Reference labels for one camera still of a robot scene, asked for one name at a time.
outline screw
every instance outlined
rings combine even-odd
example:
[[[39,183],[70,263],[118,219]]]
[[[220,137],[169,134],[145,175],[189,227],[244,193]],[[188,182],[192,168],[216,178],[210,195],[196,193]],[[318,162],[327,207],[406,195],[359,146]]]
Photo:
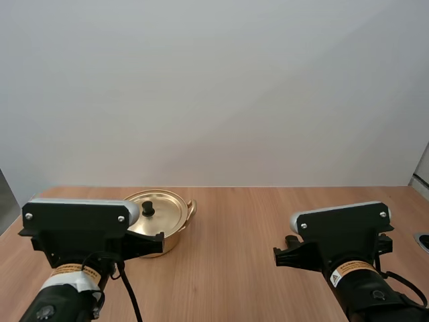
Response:
[[[94,317],[94,320],[98,320],[99,319],[99,317],[100,317],[100,309],[95,309],[93,311],[93,317]]]

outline warning label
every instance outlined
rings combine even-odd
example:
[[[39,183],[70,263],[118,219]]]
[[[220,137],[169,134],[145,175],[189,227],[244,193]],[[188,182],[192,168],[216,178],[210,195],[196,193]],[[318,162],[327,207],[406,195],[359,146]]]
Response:
[[[73,273],[73,272],[80,272],[80,269],[82,268],[82,265],[80,264],[65,264],[57,267],[51,274],[51,276],[55,276],[58,274],[64,274],[64,273]],[[97,273],[96,270],[93,270],[91,267],[85,266],[83,268],[83,271],[92,278],[95,284],[98,284],[101,279],[101,275]]]
[[[344,276],[354,270],[373,270],[374,272],[376,272],[375,268],[372,265],[366,262],[362,262],[360,260],[352,260],[351,262],[344,263],[337,267],[336,270],[330,276],[330,282],[334,287],[336,287]]]

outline gold pot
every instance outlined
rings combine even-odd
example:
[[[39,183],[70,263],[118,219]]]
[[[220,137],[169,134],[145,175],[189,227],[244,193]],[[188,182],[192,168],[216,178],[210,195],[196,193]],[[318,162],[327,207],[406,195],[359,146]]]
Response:
[[[141,191],[125,200],[136,203],[140,208],[139,219],[128,230],[149,236],[164,232],[164,251],[144,258],[158,257],[172,250],[196,213],[195,200],[185,203],[182,197],[167,190]]]

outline pot lid knob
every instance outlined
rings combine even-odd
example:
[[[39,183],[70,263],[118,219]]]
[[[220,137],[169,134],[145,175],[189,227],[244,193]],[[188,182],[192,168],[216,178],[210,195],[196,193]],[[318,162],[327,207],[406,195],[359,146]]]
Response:
[[[141,213],[143,216],[151,217],[154,215],[155,209],[151,201],[145,201],[141,206],[143,207],[143,212]]]

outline wooden table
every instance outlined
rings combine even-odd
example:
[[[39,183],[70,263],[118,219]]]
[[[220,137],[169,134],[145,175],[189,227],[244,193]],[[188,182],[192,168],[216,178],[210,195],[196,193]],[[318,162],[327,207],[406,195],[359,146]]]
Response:
[[[58,187],[43,197],[122,199],[139,188]],[[145,322],[346,321],[322,275],[276,267],[273,247],[285,248],[296,211],[383,201],[392,212],[394,251],[382,268],[429,295],[429,254],[413,233],[429,231],[429,203],[411,187],[173,188],[198,201],[195,220],[165,256],[134,259],[126,271]],[[18,219],[0,237],[0,317],[18,321],[49,277],[43,253],[19,237]],[[396,281],[389,283],[414,300]],[[99,321],[135,321],[120,280],[109,281]]]

